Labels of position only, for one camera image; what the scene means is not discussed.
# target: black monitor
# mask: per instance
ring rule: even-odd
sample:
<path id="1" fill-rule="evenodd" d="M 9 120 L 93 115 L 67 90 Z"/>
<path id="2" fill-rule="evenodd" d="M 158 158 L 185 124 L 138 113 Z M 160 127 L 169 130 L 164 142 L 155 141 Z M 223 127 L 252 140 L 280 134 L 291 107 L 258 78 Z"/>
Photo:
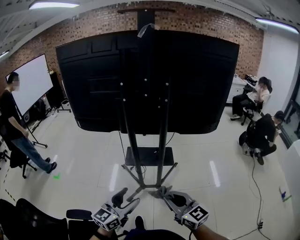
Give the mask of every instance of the black monitor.
<path id="1" fill-rule="evenodd" d="M 141 47 L 143 39 L 137 34 L 103 34 L 56 48 L 78 126 L 127 133 L 122 108 L 126 96 L 135 133 L 159 134 L 161 98 L 170 82 L 168 132 L 205 134 L 217 129 L 239 45 L 201 34 L 156 30 Z"/>

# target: white shirt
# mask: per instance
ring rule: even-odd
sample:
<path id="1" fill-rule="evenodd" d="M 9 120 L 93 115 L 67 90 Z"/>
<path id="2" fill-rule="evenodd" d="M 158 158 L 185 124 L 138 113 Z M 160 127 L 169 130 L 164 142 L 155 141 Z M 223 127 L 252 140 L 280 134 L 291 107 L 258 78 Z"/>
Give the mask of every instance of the white shirt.
<path id="1" fill-rule="evenodd" d="M 257 85 L 255 87 L 255 90 L 256 91 L 253 91 L 253 92 L 250 92 L 250 93 L 247 93 L 247 96 L 252 100 L 252 101 L 258 101 L 259 100 L 259 95 L 258 95 L 258 92 L 260 91 L 260 86 Z M 268 96 L 270 95 L 270 92 L 268 89 L 264 89 L 262 90 L 261 92 L 261 96 L 262 96 L 262 100 L 265 101 L 267 100 Z"/>

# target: white sneaker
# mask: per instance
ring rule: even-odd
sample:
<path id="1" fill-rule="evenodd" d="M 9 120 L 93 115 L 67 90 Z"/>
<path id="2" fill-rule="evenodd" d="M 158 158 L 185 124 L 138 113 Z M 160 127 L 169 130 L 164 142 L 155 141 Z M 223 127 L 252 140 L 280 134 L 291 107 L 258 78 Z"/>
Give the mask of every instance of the white sneaker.
<path id="1" fill-rule="evenodd" d="M 237 115 L 237 114 L 234 114 L 230 119 L 231 120 L 235 120 L 235 119 L 239 119 L 239 118 L 241 118 L 242 116 L 239 116 L 239 115 Z"/>

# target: brick wall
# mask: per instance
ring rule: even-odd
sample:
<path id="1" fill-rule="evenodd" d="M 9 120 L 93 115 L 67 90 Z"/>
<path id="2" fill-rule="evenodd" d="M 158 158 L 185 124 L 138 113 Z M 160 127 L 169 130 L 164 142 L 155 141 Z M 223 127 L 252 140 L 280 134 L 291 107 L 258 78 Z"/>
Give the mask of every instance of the brick wall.
<path id="1" fill-rule="evenodd" d="M 209 35 L 240 45 L 236 73 L 257 75 L 263 48 L 263 31 L 255 26 L 223 12 L 201 6 L 178 2 L 146 1 L 136 4 L 119 4 L 101 7 L 64 20 L 35 36 L 8 59 L 0 62 L 0 93 L 6 86 L 5 76 L 31 59 L 46 54 L 48 67 L 60 70 L 55 47 L 80 38 L 103 33 L 136 30 L 136 13 L 118 14 L 125 8 L 168 8 L 175 13 L 157 12 L 156 25 L 163 30 L 177 30 Z"/>

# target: projection screen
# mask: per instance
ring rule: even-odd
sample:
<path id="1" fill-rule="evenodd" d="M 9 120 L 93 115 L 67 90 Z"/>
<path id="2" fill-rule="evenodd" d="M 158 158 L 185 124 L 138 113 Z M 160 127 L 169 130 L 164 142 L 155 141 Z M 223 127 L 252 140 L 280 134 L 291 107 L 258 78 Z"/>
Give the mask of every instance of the projection screen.
<path id="1" fill-rule="evenodd" d="M 51 87 L 53 87 L 45 55 L 41 55 L 14 72 L 19 74 L 20 89 L 13 91 L 15 102 L 24 115 Z"/>

